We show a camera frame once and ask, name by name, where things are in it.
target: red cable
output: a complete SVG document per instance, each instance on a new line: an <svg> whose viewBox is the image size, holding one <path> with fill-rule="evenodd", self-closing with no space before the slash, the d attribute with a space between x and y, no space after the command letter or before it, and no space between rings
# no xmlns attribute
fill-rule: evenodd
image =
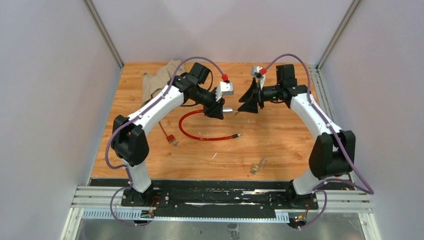
<svg viewBox="0 0 424 240"><path fill-rule="evenodd" d="M198 136L193 136L193 135L189 134L188 132L186 132L183 129L183 121L188 116L191 116L193 114L199 114L199 113L203 113L203 110L200 109L200 110L194 110L194 111L188 112L179 119L179 122L178 122L179 130L181 130L181 132L184 135L186 135L187 137L189 137L191 139L195 139L195 140L200 140L200 141L220 141L220 140L227 140L227 139L235 139L239 136L238 134L234 134L234 135L231 135L231 136L223 136L223 137L198 137Z"/></svg>
<svg viewBox="0 0 424 240"><path fill-rule="evenodd" d="M166 137L168 137L167 133L165 132L164 127L162 126L161 122L159 121L159 126L162 129L162 132L165 134Z"/></svg>

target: metal hook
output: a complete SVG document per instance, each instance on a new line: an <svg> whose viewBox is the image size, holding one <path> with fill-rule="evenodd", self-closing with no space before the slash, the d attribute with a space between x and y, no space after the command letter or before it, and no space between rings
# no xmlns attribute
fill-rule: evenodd
<svg viewBox="0 0 424 240"><path fill-rule="evenodd" d="M263 164L262 169L264 169L264 168L265 168L265 166L267 165L267 163L268 163L268 158L263 157L263 158L260 160L260 162L259 162L259 168L261 168L261 164L262 164L262 161L263 161L263 160L265 160L265 164Z"/></svg>

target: gray floor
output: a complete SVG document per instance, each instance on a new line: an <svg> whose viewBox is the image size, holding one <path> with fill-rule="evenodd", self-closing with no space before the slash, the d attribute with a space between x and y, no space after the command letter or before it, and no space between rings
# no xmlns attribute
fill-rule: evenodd
<svg viewBox="0 0 424 240"><path fill-rule="evenodd" d="M309 213L311 220L316 213ZM327 213L298 232L285 223L153 221L144 227L109 219L83 219L78 240L364 240L358 215Z"/></svg>

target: cable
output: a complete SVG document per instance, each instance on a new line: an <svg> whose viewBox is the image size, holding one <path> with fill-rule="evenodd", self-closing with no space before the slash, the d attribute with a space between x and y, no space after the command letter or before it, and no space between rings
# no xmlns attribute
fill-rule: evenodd
<svg viewBox="0 0 424 240"><path fill-rule="evenodd" d="M211 77L210 85L207 88L207 91L208 92L211 90L212 84L214 83L214 74L212 73L212 71L210 72L210 77ZM194 104L190 104L190 105L180 105L180 107L194 107L194 106L197 106L197 105L199 105L199 104L198 103L194 103Z"/></svg>
<svg viewBox="0 0 424 240"><path fill-rule="evenodd" d="M327 207L327 193L326 193L326 191L324 191L324 190L316 190L315 192L316 193L322 192L324 194L324 206L322 206L321 211L318 213L318 215L314 219L312 219L310 222L307 222L303 226L299 226L298 229L303 229L303 228L305 228L305 227L313 224L316 220L318 220L321 217L321 215L323 215L324 211L326 210L326 207Z"/></svg>
<svg viewBox="0 0 424 240"><path fill-rule="evenodd" d="M151 199L152 203L151 203L151 205L150 205L150 207L149 207L149 209L148 209L148 214L149 214L151 217L152 217L152 213L153 213L153 211L152 211L151 209L152 209L152 207L153 207L153 204L155 204L155 203L156 203L155 199L159 199L159 201L157 202L156 210L158 210L158 209L159 209L159 207L161 206L161 198L160 198L159 196L154 196L154 197Z"/></svg>
<svg viewBox="0 0 424 240"><path fill-rule="evenodd" d="M210 60L209 58L203 57L203 56L192 56L192 57L188 57L184 60L182 60L178 66L176 66L175 71L173 72L171 79L169 81L168 87L166 88L165 92L163 92L163 96L165 96L166 94L168 94L168 92L171 90L172 84L174 83L174 79L175 76L177 75L177 71L178 69L180 69L180 67L187 61L193 60L193 59L202 59L202 60L206 60L208 62L210 62L211 64L213 64L216 69L218 69L218 71L221 73L222 75L222 80L227 81L228 80L228 76L226 74L224 74L224 72L221 70L221 68L212 60ZM115 136L126 126L132 124L133 122L139 120L141 118L141 116L143 116L144 114L146 114L150 109L152 109L156 104L158 104L161 100L163 99L163 97L159 97L158 99L156 99L151 105L149 105L148 107L146 107L146 109L144 111L142 111L139 115L135 116L133 119L131 119L130 121L124 123L122 126L118 127L115 131L113 131L112 135L110 136L109 140L107 141L106 144L106 150L104 151L104 160L106 161L106 164L109 168L111 169L120 169L120 168L126 168L127 166L125 164L121 164L118 166L113 166L111 165L110 161L109 161L109 148L111 147L112 144L112 140L115 138Z"/></svg>
<svg viewBox="0 0 424 240"><path fill-rule="evenodd" d="M210 62L211 64L213 64L217 69L218 69L218 71L221 73L221 75L222 75L222 80L223 81L228 81L228 76L226 75L226 74L224 74L224 72L221 70L221 68L215 63L215 62L213 62L212 60L210 60L209 58L206 58L206 57L202 57L202 56L192 56L192 57L189 57L189 58L186 58L186 59L184 59L183 61L181 61L179 64L178 64L178 66L176 67L176 69L175 69L175 71L173 72L173 74L172 74L172 76L171 76L171 79L170 79L170 81L169 81L169 84L168 84L168 87L166 88L166 90L165 90L165 92L163 92L163 95L162 96L165 96L166 94L168 94L168 92L171 90L171 87L172 87L172 84L174 83L174 79L175 79L175 76L177 75L177 71L178 71L178 69L180 69L180 67L185 63L185 62L187 62L187 61L190 61L190 60L193 60L193 59L202 59L202 60L205 60L205 61L208 61L208 62ZM106 165L109 167L109 168L111 168L111 169L120 169L120 168L125 168L125 171L126 171L126 174L128 175L128 180L129 180L129 186L128 187L121 187L120 189L118 189L114 194L113 194L113 196L112 196L112 199L110 200L110 212L111 212L111 214L112 214L112 216L113 216L113 218L116 220L116 221L118 221L119 223L121 223L121 224L123 224L123 225L126 225L126 226L145 226L145 225L147 225L147 224L149 224L149 223L141 223L141 224L135 224L135 225L133 225L133 224L129 224L129 223L126 223L126 222L124 222L124 221L122 221L122 220L119 220L118 218L117 218L117 216L115 215L115 213L114 213L114 211L113 211L113 201L114 201L114 198L115 198L115 196L120 192L120 191L122 191L122 190L124 190L124 189L131 189L132 187L133 187L133 177L131 176L131 173L130 173L130 171L128 170L128 166L127 165L125 165L125 164L121 164L121 165L118 165L118 166L113 166L111 163L110 163L110 161L109 161L109 148L111 147L111 144L112 144L112 140L116 137L116 135L122 130L122 129L124 129L125 127L127 127L128 125L130 125L130 124L132 124L133 122L135 122L135 121L137 121L137 120L139 120L139 119L141 119L142 118L142 116L144 115L144 114L146 114L150 109L152 109L156 104L158 104L161 100L163 99L163 97L159 97L157 100L155 100L151 105L149 105L148 107L146 107L146 109L145 110L143 110L139 115L137 115L137 116L135 116L133 119L131 119L131 120L129 120L128 122L126 122L126 123L124 123L122 126L120 126L120 127L118 127L115 131L113 131L112 132L112 135L110 136L110 138L109 138L109 140L107 141L107 144L106 144L106 149L105 149L105 151L104 151L104 161L106 162Z"/></svg>
<svg viewBox="0 0 424 240"><path fill-rule="evenodd" d="M165 134L165 137L168 137L167 132L165 132L165 129L164 129L164 127L163 127L163 126L162 126L162 124L161 124L161 121L159 121L159 126L160 126L160 128L162 129L163 134Z"/></svg>
<svg viewBox="0 0 424 240"><path fill-rule="evenodd" d="M233 134L231 136L222 136L222 137L198 137L198 136L193 136L193 135L189 134L188 132L186 132L183 129L183 121L188 116L191 116L193 114L199 114L199 113L203 113L203 110L199 109L199 110L194 110L194 111L188 112L179 119L179 121L178 121L179 130L184 135L186 135L187 137L189 137L191 139L195 139L195 140L200 140L200 141L221 141L221 140L235 139L235 138L238 138L239 136L242 135L241 133L236 133L236 134Z"/></svg>
<svg viewBox="0 0 424 240"><path fill-rule="evenodd" d="M347 181L347 180L342 180L342 179L338 179L338 178L331 178L331 179L326 179L325 181L319 183L318 185L316 185L312 191L315 192L322 192L324 193L324 206L322 207L321 212L318 214L318 216L316 216L312 221L308 222L307 224L299 227L299 229L303 229L309 225L311 225L312 223L314 223L319 217L321 217L321 215L323 214L324 210L326 209L327 206L327 193L324 190L318 190L318 188L320 188L321 186L327 184L328 182L339 182L339 183L344 183L344 184L348 184L350 186L353 186L361 191L363 191L364 193L373 195L374 194L374 190L373 188L368 184L368 182L365 180L365 178L362 176L362 174L359 172L359 170L356 168L356 166L354 165L354 163L352 162L351 158L349 157L348 153L346 152L345 147L342 144L342 140L340 139L340 137L337 135L336 131L334 130L333 126L330 124L330 122L327 120L327 118L325 117L325 115L319 110L319 108L317 106L315 106L315 104L312 103L311 100L311 96L310 96L310 92L311 92L311 74L308 70L308 67L306 66L306 64L296 55L291 54L291 53L286 53L286 54L281 54L280 56L276 57L272 62L270 62L268 64L268 66L265 67L265 72L280 58L282 57L286 57L286 56L290 56L293 57L295 59L297 59L303 66L306 75L307 75L307 101L309 102L309 104L312 106L312 108L315 110L316 113L318 113L318 115L321 117L321 119L324 121L325 125L330 129L331 133L333 134L339 149L341 150L341 152L343 153L344 158L346 159L346 161L349 163L350 167L352 168L353 172L358 176L358 178L361 180L361 182L365 185L366 188L363 188L353 182Z"/></svg>
<svg viewBox="0 0 424 240"><path fill-rule="evenodd" d="M310 92L311 92L311 74L308 70L308 67L306 66L306 64L296 55L291 54L291 53L286 53L286 54L282 54L278 57L276 57L272 62L270 62L268 64L268 66L265 67L265 70L268 70L271 65L273 65L277 60L279 60L282 57L286 57L286 56L290 56L293 57L295 59L297 59L303 66L306 75L307 75L307 100L309 102L309 104L312 106L312 108L316 111L316 113L318 113L318 115L322 118L322 120L325 122L325 124L328 126L328 128L330 129L331 133L334 135L335 140L337 141L337 144L341 150L341 152L343 153L343 156L346 158L347 162L349 163L350 167L352 168L353 172L358 176L358 178L361 180L361 182L365 185L365 188L358 186L357 184L354 183L347 183L355 188L361 189L362 191L364 191L367 194L373 195L374 194L374 190L373 188L368 184L368 182L365 180L365 178L362 176L362 174L359 172L359 170L356 168L356 166L354 165L354 163L352 162L351 158L349 157L348 153L346 152L345 147L342 144L342 140L340 139L340 137L337 135L336 131L334 130L333 126L331 126L330 122L327 120L327 118L324 116L324 114L319 110L319 108L317 106L315 106L315 104L312 103L311 101L311 96L310 96ZM337 178L333 178L336 180L331 180L327 179L325 180L326 182L341 182L339 181L339 179Z"/></svg>
<svg viewBox="0 0 424 240"><path fill-rule="evenodd" d="M306 207L306 212L305 212L305 214L304 214L304 218L306 218L306 216L308 215L308 212L309 212L309 202L308 201L305 201L305 203L306 203L306 205L307 205L307 207Z"/></svg>
<svg viewBox="0 0 424 240"><path fill-rule="evenodd" d="M125 226L129 226L129 227L141 227L141 226L146 226L146 225L148 225L149 223L151 223L152 221L148 221L148 222L146 222L146 223L128 223L128 222L124 222L124 221L122 221L121 219L119 219L117 216L116 216L116 214L114 213L114 209L113 209L113 203L114 203L114 199L115 199L115 197L117 196L117 194L120 192L120 191L122 191L122 190L125 190L125 189L131 189L131 186L124 186L124 187L121 187L120 189L118 189L118 191L116 191L113 195L112 195L112 199L110 199L110 205L109 205L109 208L110 208L110 213L112 214L112 217L116 220L116 221L118 221L118 223L120 223L120 224L122 224L122 225L125 225Z"/></svg>

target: black cylinder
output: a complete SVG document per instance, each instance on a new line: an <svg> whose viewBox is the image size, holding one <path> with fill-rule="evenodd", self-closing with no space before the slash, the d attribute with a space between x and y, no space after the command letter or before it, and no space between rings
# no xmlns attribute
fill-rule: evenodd
<svg viewBox="0 0 424 240"><path fill-rule="evenodd" d="M211 106L216 103L215 93L209 92L199 86L190 89L188 98L203 106Z"/></svg>
<svg viewBox="0 0 424 240"><path fill-rule="evenodd" d="M278 89L276 86L262 87L262 98L264 102L276 100L278 98Z"/></svg>

